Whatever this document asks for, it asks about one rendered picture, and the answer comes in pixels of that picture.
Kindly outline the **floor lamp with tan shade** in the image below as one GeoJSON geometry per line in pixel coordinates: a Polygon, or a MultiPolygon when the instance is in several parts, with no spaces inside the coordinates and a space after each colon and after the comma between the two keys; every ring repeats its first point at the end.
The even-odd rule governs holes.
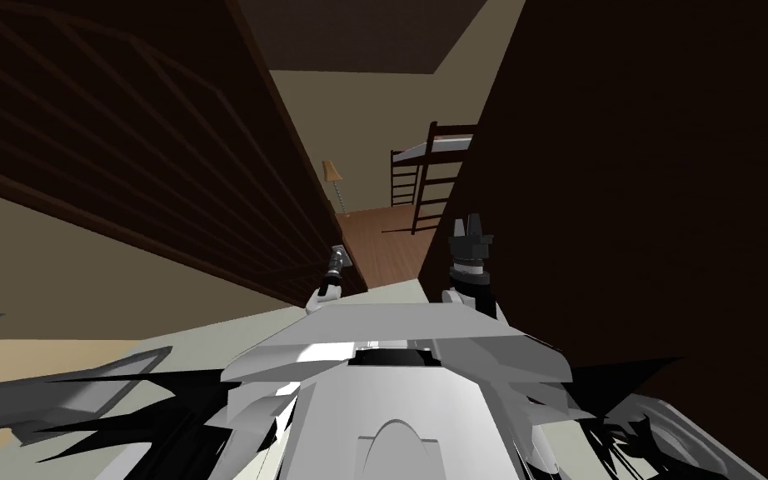
{"type": "Polygon", "coordinates": [[[342,197],[342,194],[339,189],[338,182],[342,180],[342,176],[337,172],[335,165],[332,161],[323,161],[322,162],[322,169],[324,174],[324,179],[327,183],[331,183],[334,187],[335,193],[337,195],[337,200],[340,204],[342,214],[344,217],[349,217],[349,213],[347,212],[344,199],[342,197]]]}

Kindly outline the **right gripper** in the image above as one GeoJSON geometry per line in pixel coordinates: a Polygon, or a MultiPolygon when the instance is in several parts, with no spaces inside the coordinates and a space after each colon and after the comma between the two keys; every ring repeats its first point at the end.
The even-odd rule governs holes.
{"type": "Polygon", "coordinates": [[[471,213],[466,217],[466,229],[463,219],[456,219],[452,237],[448,238],[450,253],[461,260],[485,260],[490,256],[490,245],[494,236],[482,235],[481,216],[471,213]]]}

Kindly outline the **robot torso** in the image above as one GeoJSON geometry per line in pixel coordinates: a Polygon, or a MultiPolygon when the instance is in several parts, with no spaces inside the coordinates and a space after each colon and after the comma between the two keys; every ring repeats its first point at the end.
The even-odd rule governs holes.
{"type": "Polygon", "coordinates": [[[275,480],[533,480],[559,474],[542,425],[585,419],[556,350],[459,303],[325,306],[249,348],[212,420],[235,480],[270,426],[275,480]]]}

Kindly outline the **dark brown panelled door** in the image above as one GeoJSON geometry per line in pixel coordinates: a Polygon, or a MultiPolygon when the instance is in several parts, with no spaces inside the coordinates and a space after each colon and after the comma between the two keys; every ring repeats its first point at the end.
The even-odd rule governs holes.
{"type": "Polygon", "coordinates": [[[0,198],[298,307],[343,243],[239,0],[0,0],[0,198]]]}

